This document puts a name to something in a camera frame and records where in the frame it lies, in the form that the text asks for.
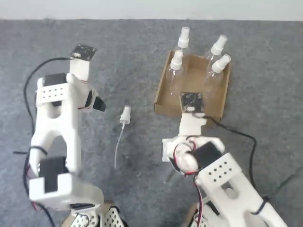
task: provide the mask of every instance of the floor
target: floor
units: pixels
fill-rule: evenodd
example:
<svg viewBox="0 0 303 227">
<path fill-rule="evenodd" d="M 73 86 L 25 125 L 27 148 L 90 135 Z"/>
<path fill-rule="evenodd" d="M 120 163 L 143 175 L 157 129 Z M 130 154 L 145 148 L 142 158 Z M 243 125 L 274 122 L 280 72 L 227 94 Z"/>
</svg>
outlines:
<svg viewBox="0 0 303 227">
<path fill-rule="evenodd" d="M 179 118 L 153 112 L 153 101 L 168 50 L 180 28 L 189 26 L 192 52 L 202 55 L 219 34 L 228 36 L 225 52 L 232 57 L 232 74 L 222 122 L 258 139 L 254 159 L 256 184 L 267 194 L 303 162 L 303 23 L 268 21 L 74 20 L 0 21 L 0 220 L 3 226 L 48 226 L 24 192 L 21 173 L 30 145 L 30 124 L 22 87 L 40 62 L 69 56 L 76 44 L 98 48 L 89 81 L 107 104 L 104 113 L 83 116 L 81 178 L 100 187 L 113 200 L 129 226 L 180 226 L 197 201 L 191 178 L 164 183 L 171 170 L 161 162 L 161 139 L 178 133 Z M 66 62 L 41 69 L 29 87 L 34 99 L 36 80 L 67 72 Z M 132 122 L 125 132 L 114 170 L 114 150 L 124 105 L 131 105 Z M 220 128 L 204 131 L 217 136 L 248 173 L 251 142 Z M 56 140 L 52 153 L 64 151 Z M 303 176 L 292 180 L 271 204 L 290 227 L 303 226 Z M 51 210 L 57 226 L 67 212 Z"/>
</svg>

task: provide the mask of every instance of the cardboard box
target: cardboard box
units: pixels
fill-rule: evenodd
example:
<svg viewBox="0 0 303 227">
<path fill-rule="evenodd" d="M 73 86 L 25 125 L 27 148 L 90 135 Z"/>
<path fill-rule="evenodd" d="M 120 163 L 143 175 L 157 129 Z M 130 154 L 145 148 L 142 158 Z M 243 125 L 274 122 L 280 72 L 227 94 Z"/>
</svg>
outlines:
<svg viewBox="0 0 303 227">
<path fill-rule="evenodd" d="M 158 86 L 154 102 L 154 110 L 157 114 L 164 114 L 170 117 L 176 117 L 182 115 L 180 99 L 177 97 L 172 97 L 169 94 L 169 91 L 167 91 L 164 86 L 165 71 L 168 64 L 171 62 L 172 57 L 173 52 L 170 52 L 167 56 L 161 80 Z M 206 59 L 197 55 L 190 55 L 188 56 L 188 59 L 185 59 L 185 61 L 186 79 L 183 84 L 182 92 L 203 93 L 202 81 L 205 78 L 205 72 L 207 67 Z M 206 103 L 205 105 L 205 114 L 207 116 L 213 117 L 217 121 L 221 120 L 221 118 L 223 117 L 230 72 L 231 64 L 229 63 L 223 70 L 223 82 L 218 88 L 218 98 L 213 103 Z"/>
</svg>

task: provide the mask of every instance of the plastic bottle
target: plastic bottle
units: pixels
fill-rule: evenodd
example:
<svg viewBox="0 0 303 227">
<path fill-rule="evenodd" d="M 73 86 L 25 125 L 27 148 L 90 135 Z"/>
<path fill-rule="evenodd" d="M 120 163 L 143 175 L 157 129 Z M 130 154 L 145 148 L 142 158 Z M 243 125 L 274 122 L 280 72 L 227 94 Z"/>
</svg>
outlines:
<svg viewBox="0 0 303 227">
<path fill-rule="evenodd" d="M 181 34 L 178 40 L 178 45 L 174 48 L 174 51 L 180 50 L 183 52 L 184 57 L 190 54 L 188 47 L 189 43 L 189 27 L 182 27 Z"/>
<path fill-rule="evenodd" d="M 205 55 L 207 62 L 207 68 L 206 70 L 209 71 L 211 66 L 222 57 L 222 51 L 224 48 L 224 45 L 227 42 L 227 37 L 225 35 L 220 35 L 217 42 L 215 42 Z"/>
<path fill-rule="evenodd" d="M 225 54 L 206 73 L 206 78 L 203 81 L 203 99 L 205 104 L 212 103 L 218 98 L 218 88 L 223 80 L 223 69 L 230 61 L 231 57 Z"/>
<path fill-rule="evenodd" d="M 184 68 L 182 66 L 183 52 L 176 50 L 170 65 L 166 68 L 166 90 L 169 95 L 178 97 L 184 81 Z"/>
</svg>

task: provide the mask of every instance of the wire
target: wire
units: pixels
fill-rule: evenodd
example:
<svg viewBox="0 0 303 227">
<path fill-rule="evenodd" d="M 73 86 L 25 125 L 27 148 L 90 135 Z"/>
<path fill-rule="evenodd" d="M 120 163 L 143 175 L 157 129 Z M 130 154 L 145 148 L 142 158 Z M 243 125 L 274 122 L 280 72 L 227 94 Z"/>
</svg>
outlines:
<svg viewBox="0 0 303 227">
<path fill-rule="evenodd" d="M 120 136 L 118 138 L 118 142 L 117 142 L 116 149 L 115 149 L 115 169 L 117 167 L 117 151 L 118 151 L 119 143 L 120 143 L 122 133 L 123 133 L 123 130 L 124 130 L 124 126 L 125 126 L 125 123 L 122 124 L 122 130 L 121 130 Z"/>
<path fill-rule="evenodd" d="M 241 136 L 244 136 L 244 137 L 247 137 L 247 138 L 250 138 L 252 141 L 253 141 L 253 145 L 252 145 L 252 149 L 251 149 L 251 152 L 250 152 L 250 162 L 249 162 L 249 176 L 250 176 L 250 183 L 251 185 L 254 187 L 254 189 L 258 192 L 257 190 L 257 187 L 256 187 L 256 183 L 255 183 L 255 180 L 254 180 L 254 175 L 253 175 L 253 157 L 255 155 L 255 152 L 256 152 L 256 147 L 257 147 L 257 140 L 256 138 L 254 138 L 253 136 L 250 136 L 246 133 L 243 133 L 243 132 L 240 132 L 240 131 L 237 131 L 237 130 L 234 130 L 234 129 L 231 129 L 219 122 L 217 122 L 214 118 L 210 117 L 210 116 L 203 116 L 203 117 L 197 117 L 193 114 L 194 117 L 196 118 L 205 118 L 205 119 L 210 119 L 212 120 L 212 122 L 214 122 L 216 125 L 228 130 L 228 131 L 231 131 L 233 133 L 236 133 L 238 135 L 241 135 Z"/>
<path fill-rule="evenodd" d="M 271 198 L 272 196 L 276 195 L 285 185 L 287 185 L 291 180 L 295 179 L 302 171 L 303 166 L 298 168 L 293 174 L 282 181 L 282 183 L 269 194 L 269 197 Z"/>
<path fill-rule="evenodd" d="M 25 151 L 13 151 L 13 154 L 14 155 L 26 155 L 27 152 L 25 152 Z"/>
<path fill-rule="evenodd" d="M 202 194 L 201 191 L 198 187 L 198 185 L 196 184 L 196 176 L 198 175 L 198 173 L 194 176 L 194 185 L 196 187 L 196 190 L 198 192 L 198 196 L 199 196 L 199 213 L 198 213 L 198 221 L 197 221 L 197 227 L 200 226 L 200 222 L 201 222 L 201 218 L 203 215 L 203 199 L 202 199 Z"/>
<path fill-rule="evenodd" d="M 51 62 L 51 61 L 64 61 L 64 60 L 72 60 L 71 58 L 51 58 L 49 60 L 46 60 L 44 62 L 42 62 L 40 65 L 37 66 L 37 68 L 35 68 L 30 74 L 29 76 L 27 77 L 26 81 L 25 81 L 25 84 L 24 84 L 24 87 L 23 87 L 23 98 L 24 98 L 24 104 L 25 104 L 25 107 L 26 107 L 26 110 L 27 110 L 27 113 L 28 113 L 28 116 L 30 118 L 30 123 L 31 123 L 31 136 L 34 135 L 35 133 L 35 123 L 34 123 L 34 118 L 33 118 L 33 115 L 32 115 L 32 112 L 30 110 L 30 107 L 29 107 L 29 102 L 28 102 L 28 98 L 27 98 L 27 87 L 28 87 L 28 84 L 30 82 L 30 80 L 32 79 L 33 75 L 44 65 L 46 65 L 47 63 Z M 30 150 L 31 150 L 31 147 L 29 148 L 28 152 L 26 153 L 26 158 L 25 158 L 25 161 L 24 161 L 24 166 L 23 166 L 23 174 L 22 174 L 22 181 L 23 181 L 23 186 L 24 186 L 24 189 L 25 189 L 25 192 L 27 194 L 27 196 L 29 196 L 29 189 L 28 189 L 28 184 L 27 184 L 27 166 L 28 166 L 28 161 L 29 161 L 29 154 L 30 154 Z M 14 152 L 14 154 L 24 154 L 24 152 Z M 51 224 L 51 226 L 55 226 L 54 224 L 54 221 L 49 213 L 49 211 L 40 203 L 35 203 L 41 210 L 43 210 L 45 212 L 45 214 L 47 215 L 48 219 L 49 219 L 49 222 Z"/>
<path fill-rule="evenodd" d="M 192 143 L 193 143 L 193 145 L 194 145 L 193 148 L 191 148 L 187 143 L 179 143 L 179 144 L 177 144 L 177 145 L 175 146 L 174 152 L 173 152 L 173 157 L 174 157 L 174 162 L 176 163 L 177 166 L 178 166 L 178 164 L 177 164 L 177 156 L 176 156 L 177 147 L 178 147 L 179 145 L 183 144 L 183 145 L 186 145 L 186 146 L 190 149 L 190 151 L 186 151 L 186 152 L 192 152 L 193 150 L 195 150 L 195 147 L 196 147 L 196 144 L 195 144 L 193 141 L 192 141 Z M 185 175 L 185 176 L 188 176 L 188 175 L 196 174 L 197 172 L 198 172 L 198 171 L 186 172 L 186 173 L 184 173 L 184 175 Z"/>
</svg>

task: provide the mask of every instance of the robotic arm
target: robotic arm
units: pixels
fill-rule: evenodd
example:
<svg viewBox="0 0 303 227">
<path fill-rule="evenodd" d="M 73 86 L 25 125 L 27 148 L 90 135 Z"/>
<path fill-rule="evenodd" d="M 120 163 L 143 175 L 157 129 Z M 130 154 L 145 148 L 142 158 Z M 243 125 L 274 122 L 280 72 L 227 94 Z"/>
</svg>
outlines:
<svg viewBox="0 0 303 227">
<path fill-rule="evenodd" d="M 83 224 L 87 227 L 102 226 L 100 211 L 104 203 L 102 190 L 77 177 L 81 168 L 80 113 L 105 110 L 98 93 L 87 82 L 89 61 L 95 52 L 96 48 L 79 44 L 71 54 L 69 73 L 47 75 L 38 80 L 36 130 L 29 157 L 37 176 L 29 181 L 30 200 L 56 210 L 82 214 L 87 217 Z M 66 142 L 66 156 L 48 157 L 58 136 Z"/>
<path fill-rule="evenodd" d="M 181 105 L 179 135 L 162 140 L 162 161 L 183 175 L 195 174 L 196 185 L 207 194 L 201 222 L 193 221 L 191 227 L 287 227 L 224 152 L 221 140 L 201 136 L 206 124 L 202 94 L 182 93 Z"/>
</svg>

